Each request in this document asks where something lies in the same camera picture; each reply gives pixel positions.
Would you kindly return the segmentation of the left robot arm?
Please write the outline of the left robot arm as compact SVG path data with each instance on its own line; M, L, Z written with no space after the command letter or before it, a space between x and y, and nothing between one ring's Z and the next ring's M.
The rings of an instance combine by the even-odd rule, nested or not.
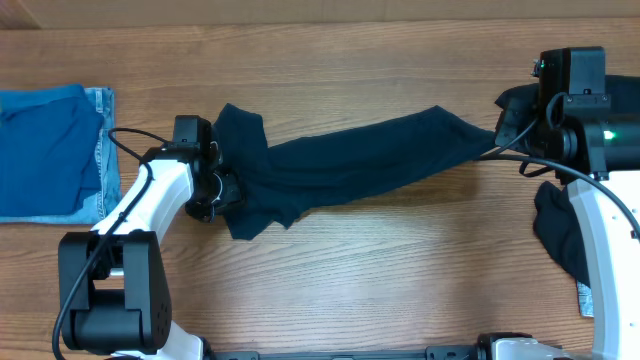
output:
M138 177L114 210L59 243L56 358L63 346L110 359L214 356L172 318L160 245L179 210L211 222L244 204L242 187L223 164L213 125L196 115L177 116L172 139L137 159Z

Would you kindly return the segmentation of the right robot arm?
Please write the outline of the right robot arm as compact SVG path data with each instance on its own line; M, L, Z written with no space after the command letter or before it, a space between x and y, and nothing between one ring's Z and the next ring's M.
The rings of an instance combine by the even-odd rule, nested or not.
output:
M547 50L534 101L510 99L489 160L538 164L565 186L593 299L592 359L639 356L639 115L615 113L601 47Z

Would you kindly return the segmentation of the dark navy t-shirt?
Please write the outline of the dark navy t-shirt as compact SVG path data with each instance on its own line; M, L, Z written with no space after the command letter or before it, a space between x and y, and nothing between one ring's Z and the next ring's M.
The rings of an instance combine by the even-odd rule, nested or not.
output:
M260 115L226 105L213 125L223 163L239 178L243 206L224 218L235 239L271 223L290 227L307 210L380 195L471 161L494 135L439 106L381 123L267 143Z

